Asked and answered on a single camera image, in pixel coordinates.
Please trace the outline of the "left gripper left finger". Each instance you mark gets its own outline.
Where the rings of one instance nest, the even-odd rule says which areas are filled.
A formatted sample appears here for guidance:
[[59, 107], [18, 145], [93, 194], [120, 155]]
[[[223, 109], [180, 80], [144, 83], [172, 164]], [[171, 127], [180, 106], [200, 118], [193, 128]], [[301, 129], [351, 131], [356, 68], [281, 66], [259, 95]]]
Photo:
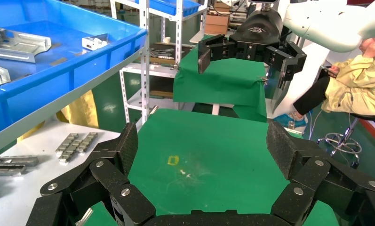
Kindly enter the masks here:
[[155, 217], [153, 204], [128, 179], [138, 150], [134, 123], [115, 139], [98, 143], [87, 159], [40, 189], [29, 226], [73, 226], [102, 202], [119, 226], [142, 226]]

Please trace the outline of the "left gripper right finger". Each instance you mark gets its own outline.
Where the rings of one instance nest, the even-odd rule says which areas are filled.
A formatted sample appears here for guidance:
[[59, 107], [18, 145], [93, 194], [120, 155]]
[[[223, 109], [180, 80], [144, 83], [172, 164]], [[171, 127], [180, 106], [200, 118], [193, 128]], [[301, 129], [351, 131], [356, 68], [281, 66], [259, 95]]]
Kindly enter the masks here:
[[316, 202], [332, 208], [351, 226], [375, 226], [375, 178], [344, 165], [315, 142], [270, 122], [267, 148], [289, 184], [271, 208], [290, 226], [301, 226]]

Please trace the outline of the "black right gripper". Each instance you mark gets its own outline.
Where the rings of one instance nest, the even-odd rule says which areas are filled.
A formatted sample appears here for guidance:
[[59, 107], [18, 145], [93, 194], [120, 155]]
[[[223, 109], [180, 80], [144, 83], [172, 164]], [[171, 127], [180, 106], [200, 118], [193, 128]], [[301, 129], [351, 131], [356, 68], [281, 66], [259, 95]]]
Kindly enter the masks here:
[[277, 87], [284, 89], [303, 70], [307, 55], [293, 41], [285, 41], [289, 29], [274, 9], [256, 10], [228, 38], [219, 34], [198, 42], [198, 73], [212, 61], [228, 58], [265, 62], [279, 72]]

